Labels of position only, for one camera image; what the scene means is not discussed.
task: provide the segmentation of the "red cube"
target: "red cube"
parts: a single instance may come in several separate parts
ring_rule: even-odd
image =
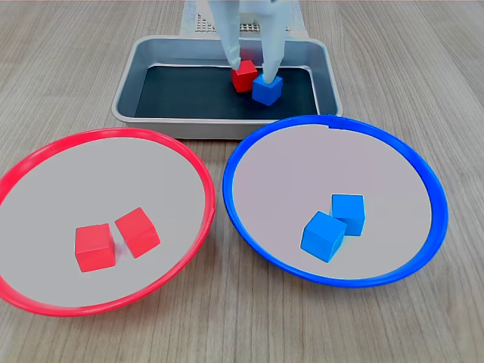
[[[116,264],[113,235],[107,223],[76,229],[76,259],[82,272]]]
[[[252,83],[259,73],[251,60],[240,62],[239,70],[232,70],[232,83],[237,92],[248,92],[252,90]]]
[[[141,208],[126,214],[115,223],[136,259],[161,243],[157,230]]]

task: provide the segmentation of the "table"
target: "table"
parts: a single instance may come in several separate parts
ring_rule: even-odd
[[[301,2],[329,49],[343,114],[412,146],[440,177],[436,257],[385,287],[344,290],[269,265],[225,211],[234,142],[187,141],[218,212],[176,278],[115,312],[47,318],[0,302],[0,362],[484,361],[484,2]],[[0,2],[0,173],[48,142],[121,126],[132,43],[178,34],[184,3]]]

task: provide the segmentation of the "tray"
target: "tray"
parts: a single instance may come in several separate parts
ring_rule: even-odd
[[[240,40],[241,56],[262,66],[260,39]],[[288,39],[279,75],[281,99],[271,107],[238,95],[217,37],[148,36],[133,46],[113,101],[127,126],[173,138],[242,140],[279,119],[341,114],[326,47]]]

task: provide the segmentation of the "blue cube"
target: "blue cube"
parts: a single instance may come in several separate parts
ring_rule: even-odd
[[[345,222],[347,236],[361,236],[365,225],[365,201],[362,195],[333,194],[331,215]]]
[[[301,249],[329,262],[340,248],[345,230],[345,223],[323,212],[317,212],[304,228]]]
[[[282,94],[282,78],[276,76],[272,83],[268,84],[264,82],[262,74],[254,79],[252,84],[252,99],[271,106]]]

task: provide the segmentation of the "cube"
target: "cube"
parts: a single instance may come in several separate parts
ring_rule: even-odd
[[[317,212],[304,228],[301,249],[329,262],[343,242],[346,224],[323,212]]]
[[[365,225],[365,201],[362,195],[333,194],[331,215],[345,222],[347,236],[361,236]]]
[[[276,76],[272,83],[265,83],[262,74],[258,76],[252,86],[252,99],[271,106],[282,94],[282,78]]]
[[[142,208],[133,210],[115,223],[136,259],[161,243],[153,223]]]
[[[252,90],[252,84],[257,78],[256,67],[251,60],[243,60],[240,62],[238,70],[232,70],[232,83],[234,83],[235,91],[248,92]]]
[[[76,259],[82,272],[116,264],[113,235],[109,225],[88,225],[76,229]]]

